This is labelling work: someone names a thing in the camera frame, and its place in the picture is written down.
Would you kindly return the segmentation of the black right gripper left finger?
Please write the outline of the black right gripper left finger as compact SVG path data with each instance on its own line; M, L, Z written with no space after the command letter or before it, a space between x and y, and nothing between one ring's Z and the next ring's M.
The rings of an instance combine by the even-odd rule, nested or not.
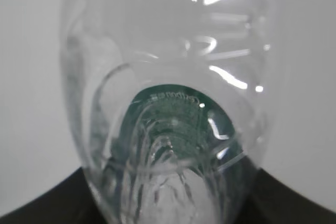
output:
M79 168L43 195L1 216L1 223L105 223L105 219Z

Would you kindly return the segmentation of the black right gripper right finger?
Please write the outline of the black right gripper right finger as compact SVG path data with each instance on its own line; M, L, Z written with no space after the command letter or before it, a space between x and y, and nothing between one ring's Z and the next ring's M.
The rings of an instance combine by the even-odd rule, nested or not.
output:
M241 223L335 223L335 213L261 169L241 210Z

